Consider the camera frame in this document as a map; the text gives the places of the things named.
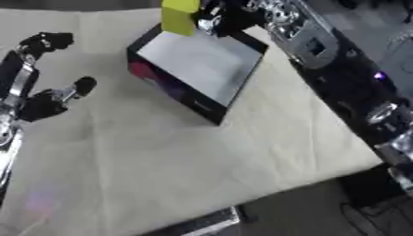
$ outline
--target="white cloth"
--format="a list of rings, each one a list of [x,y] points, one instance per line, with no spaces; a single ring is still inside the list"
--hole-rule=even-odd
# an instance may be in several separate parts
[[[69,112],[27,125],[0,230],[136,235],[380,162],[261,29],[249,32],[271,49],[220,127],[130,75],[126,47],[158,22],[158,9],[0,10],[1,56],[39,31],[76,34],[41,59],[37,90],[99,83]]]

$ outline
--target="open box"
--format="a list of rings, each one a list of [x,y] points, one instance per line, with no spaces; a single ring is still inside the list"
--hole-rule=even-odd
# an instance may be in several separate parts
[[[159,24],[128,47],[127,57],[131,73],[220,124],[267,48],[243,32],[185,37]]]

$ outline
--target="yellow cube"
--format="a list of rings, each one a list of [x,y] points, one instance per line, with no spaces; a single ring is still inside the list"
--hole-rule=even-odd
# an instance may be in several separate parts
[[[185,36],[193,35],[195,24],[192,15],[199,7],[200,0],[163,0],[162,29]]]

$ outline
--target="robotic hand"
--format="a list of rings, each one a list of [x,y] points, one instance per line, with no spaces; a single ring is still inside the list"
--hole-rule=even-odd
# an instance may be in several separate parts
[[[94,78],[83,77],[70,88],[46,89],[30,97],[40,75],[35,67],[37,60],[73,42],[71,33],[41,32],[22,41],[0,64],[0,205],[22,144],[21,121],[34,122],[63,113],[69,101],[88,95],[96,86]]]
[[[302,0],[208,0],[194,15],[225,37],[258,25],[309,87],[369,147],[413,196],[413,112],[392,80],[352,41]]]

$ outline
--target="black cable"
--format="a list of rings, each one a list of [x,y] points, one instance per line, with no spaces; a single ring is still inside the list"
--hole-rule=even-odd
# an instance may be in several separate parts
[[[377,217],[380,217],[382,214],[385,214],[385,213],[389,212],[390,210],[395,209],[396,206],[403,205],[403,204],[405,204],[405,203],[407,203],[407,202],[409,202],[409,201],[411,201],[411,200],[412,200],[411,197],[407,196],[406,199],[402,199],[401,201],[399,201],[399,202],[397,202],[397,203],[389,204],[389,205],[390,205],[389,207],[386,207],[386,208],[384,208],[384,209],[381,209],[381,210],[379,210],[379,211],[377,211],[377,212],[374,212],[374,213],[370,213],[370,212],[367,212],[367,211],[362,211],[362,212],[363,212],[365,215],[369,216],[369,217],[377,218]]]
[[[351,219],[349,219],[348,215],[346,214],[346,207],[347,205],[345,205],[344,203],[342,203],[340,205],[340,211],[341,214],[343,215],[343,217],[346,219],[347,223],[352,226],[359,234],[363,235],[363,236],[369,236],[369,234],[365,231],[363,231],[356,223],[354,223]]]
[[[357,213],[359,213],[359,215],[361,215],[364,219],[366,219],[367,221],[369,221],[369,223],[377,230],[379,231],[383,236],[389,236],[387,233],[385,233],[382,229],[380,229],[380,227],[372,220],[369,218],[369,216],[367,216],[363,211],[353,207],[351,204],[349,203],[342,203],[340,205],[340,210],[341,213],[343,215],[343,217],[346,219],[346,221],[348,222],[348,224],[350,224],[355,230],[357,230],[357,232],[363,236],[369,236],[369,234],[365,231],[363,231],[355,222],[353,222],[352,220],[349,219],[348,215],[346,214],[346,207],[356,211]]]

